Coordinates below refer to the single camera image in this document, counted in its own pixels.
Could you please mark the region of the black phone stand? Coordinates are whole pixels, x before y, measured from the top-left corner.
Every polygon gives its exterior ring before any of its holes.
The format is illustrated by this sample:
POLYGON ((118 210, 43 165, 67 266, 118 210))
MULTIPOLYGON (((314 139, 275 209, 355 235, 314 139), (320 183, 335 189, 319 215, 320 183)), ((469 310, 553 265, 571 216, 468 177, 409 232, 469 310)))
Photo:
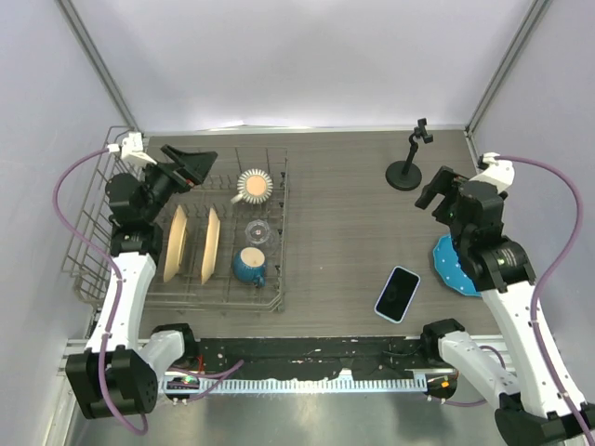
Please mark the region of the black phone stand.
POLYGON ((433 141, 433 135, 428 132, 427 124, 426 118, 417 120, 416 126, 408 137, 410 147, 406 159, 391 163, 385 171, 387 183, 396 190, 414 190, 421 183, 422 173, 414 164, 414 158, 419 147, 419 140, 422 140, 424 144, 430 144, 433 141))

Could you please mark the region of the phone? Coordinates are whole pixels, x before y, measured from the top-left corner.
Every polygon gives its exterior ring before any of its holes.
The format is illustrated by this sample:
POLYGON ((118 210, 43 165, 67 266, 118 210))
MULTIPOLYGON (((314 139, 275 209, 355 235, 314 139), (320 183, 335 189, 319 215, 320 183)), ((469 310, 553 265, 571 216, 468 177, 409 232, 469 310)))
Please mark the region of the phone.
POLYGON ((374 312, 391 323, 401 323, 417 293, 420 277, 401 266, 395 267, 374 305, 374 312))

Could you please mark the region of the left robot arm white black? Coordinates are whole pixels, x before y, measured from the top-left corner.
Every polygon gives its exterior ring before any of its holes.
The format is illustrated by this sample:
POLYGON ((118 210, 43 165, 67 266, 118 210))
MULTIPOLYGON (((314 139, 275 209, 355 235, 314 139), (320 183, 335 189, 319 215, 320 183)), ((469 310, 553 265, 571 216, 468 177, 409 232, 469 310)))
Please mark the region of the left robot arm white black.
POLYGON ((114 417, 139 435, 148 428, 133 426, 128 416, 150 413, 168 369, 191 369, 199 353, 186 323, 160 325, 146 345, 139 344, 146 295, 164 244, 156 218, 173 195, 203 184, 218 158, 214 151, 184 152, 170 145, 161 151, 168 162, 143 154, 141 177, 120 173, 107 181, 112 226, 108 248, 72 224, 66 226, 106 260, 110 279, 99 321, 84 351, 68 357, 65 373, 85 418, 114 417))

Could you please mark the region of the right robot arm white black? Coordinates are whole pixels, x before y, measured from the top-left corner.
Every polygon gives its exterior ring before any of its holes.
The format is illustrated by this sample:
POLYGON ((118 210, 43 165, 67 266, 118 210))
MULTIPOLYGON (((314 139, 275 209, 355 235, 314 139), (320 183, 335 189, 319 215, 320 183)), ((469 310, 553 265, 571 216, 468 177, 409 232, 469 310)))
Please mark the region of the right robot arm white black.
POLYGON ((454 319, 424 326, 421 359, 459 371, 492 407, 498 432, 508 445, 545 445, 584 435, 594 441, 594 405, 577 388, 563 364, 542 310, 534 300, 536 275, 523 248, 503 233, 502 215, 511 168, 491 166, 467 178, 443 166, 427 184, 416 207, 433 211, 448 226, 461 269, 492 313, 514 367, 491 359, 454 319))

